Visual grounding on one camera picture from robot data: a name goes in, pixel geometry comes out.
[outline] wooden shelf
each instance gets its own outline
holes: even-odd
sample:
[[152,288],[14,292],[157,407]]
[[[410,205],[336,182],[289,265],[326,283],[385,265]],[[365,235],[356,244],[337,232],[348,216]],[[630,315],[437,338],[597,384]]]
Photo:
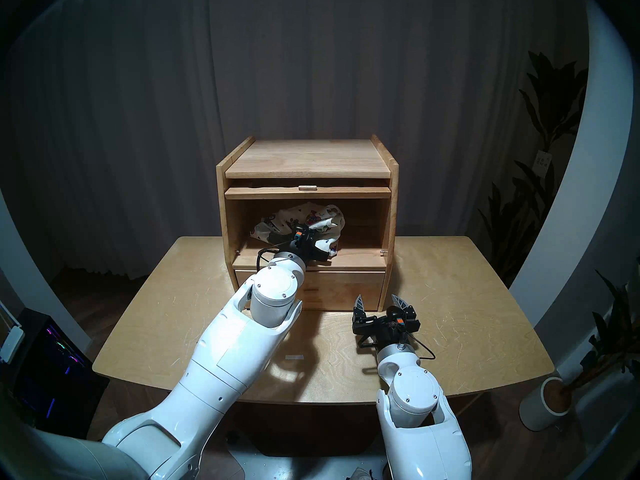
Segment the wooden shelf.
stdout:
[[227,179],[389,179],[391,171],[369,139],[255,141],[225,170]]
[[[255,271],[255,259],[258,251],[268,247],[266,242],[249,238],[240,249],[240,254],[233,261],[234,270]],[[270,260],[272,253],[265,253],[264,258]],[[338,254],[327,262],[312,262],[307,267],[308,271],[385,271],[387,261],[381,256],[380,247],[357,247],[346,241],[346,244],[338,246]]]
[[297,187],[229,187],[226,199],[288,199],[288,198],[390,198],[388,187],[318,187],[317,191],[301,191]]
[[216,177],[225,264],[236,289],[255,272],[258,251],[268,247],[249,238],[255,224],[278,210],[302,211],[300,205],[312,202],[339,208],[344,228],[337,255],[307,267],[300,299],[315,309],[350,311],[351,298],[362,293],[367,309],[384,309],[394,258],[398,163],[376,135],[293,141],[247,137],[216,165]]

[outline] cabinet side panel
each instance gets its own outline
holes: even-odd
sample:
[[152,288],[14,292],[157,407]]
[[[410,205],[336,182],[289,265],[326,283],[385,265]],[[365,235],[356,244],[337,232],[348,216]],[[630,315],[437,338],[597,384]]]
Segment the cabinet side panel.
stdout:
[[236,258],[236,250],[239,249],[240,244],[236,244],[236,240],[232,239],[231,242],[229,240],[229,228],[231,227],[231,230],[234,231],[237,226],[234,225],[236,215],[229,215],[227,202],[225,200],[225,191],[229,189],[230,185],[229,180],[225,177],[225,172],[229,167],[231,167],[231,165],[233,165],[234,161],[236,161],[240,155],[254,143],[254,141],[255,137],[247,137],[247,139],[242,141],[242,143],[231,153],[226,155],[225,159],[216,165],[217,201],[220,207],[220,228],[222,230],[222,243],[225,250],[225,263],[226,269],[229,272],[229,277],[231,277],[231,283],[235,290],[238,290],[238,280],[236,279],[236,274],[232,269],[232,264]]
[[382,293],[380,295],[380,301],[378,304],[378,311],[384,309],[385,300],[387,299],[387,289],[389,288],[389,281],[391,280],[391,270],[394,260],[394,245],[396,243],[396,215],[398,212],[398,177],[399,177],[399,165],[398,162],[391,156],[391,153],[385,148],[385,145],[373,134],[371,136],[371,143],[376,147],[377,152],[385,161],[386,165],[391,171],[391,178],[389,180],[389,188],[391,189],[391,199],[389,202],[388,212],[386,214],[386,223],[384,227],[384,236],[382,239],[382,248],[386,250],[386,271],[385,282],[382,286]]

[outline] gray curtain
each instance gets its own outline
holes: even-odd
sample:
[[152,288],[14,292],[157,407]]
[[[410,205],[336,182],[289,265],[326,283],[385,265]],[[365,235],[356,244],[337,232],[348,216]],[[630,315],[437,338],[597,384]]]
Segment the gray curtain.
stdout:
[[481,242],[491,181],[538,149],[527,50],[586,37],[567,7],[583,4],[59,0],[9,52],[2,131],[72,267],[136,277],[177,237],[219,235],[215,165],[248,135],[376,133],[400,164],[398,234]]

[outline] white cloth with cartoon print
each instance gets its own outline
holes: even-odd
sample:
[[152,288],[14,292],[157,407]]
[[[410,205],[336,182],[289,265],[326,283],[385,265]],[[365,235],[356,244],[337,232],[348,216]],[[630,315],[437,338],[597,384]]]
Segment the white cloth with cartoon print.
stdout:
[[332,204],[321,206],[309,202],[280,210],[276,214],[263,218],[249,235],[267,244],[275,244],[275,242],[269,241],[269,235],[272,233],[281,236],[291,234],[291,225],[296,223],[306,223],[309,229],[318,231],[320,239],[315,242],[315,247],[328,252],[329,257],[335,256],[338,238],[344,228],[344,215],[337,206]]

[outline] cable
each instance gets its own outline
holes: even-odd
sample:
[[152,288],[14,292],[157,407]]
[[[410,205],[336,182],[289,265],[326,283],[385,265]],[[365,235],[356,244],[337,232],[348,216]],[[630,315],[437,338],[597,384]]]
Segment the cable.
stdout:
[[290,242],[291,242],[291,239],[289,241],[281,242],[280,244],[274,244],[273,246],[267,246],[266,248],[260,249],[260,251],[258,251],[258,257],[255,259],[255,273],[258,273],[260,271],[260,259],[267,261],[265,258],[263,258],[263,254],[279,253],[277,249],[273,249],[273,248],[284,246],[285,244],[289,244]]
[[409,337],[411,337],[415,342],[417,342],[418,344],[420,344],[424,349],[426,349],[427,351],[429,351],[429,353],[431,354],[431,356],[433,356],[433,358],[426,358],[425,356],[421,356],[420,359],[421,360],[434,360],[436,359],[436,355],[433,354],[433,351],[431,351],[426,345],[424,345],[423,343],[421,343],[418,339],[416,339],[411,333],[407,332],[407,334],[409,334]]

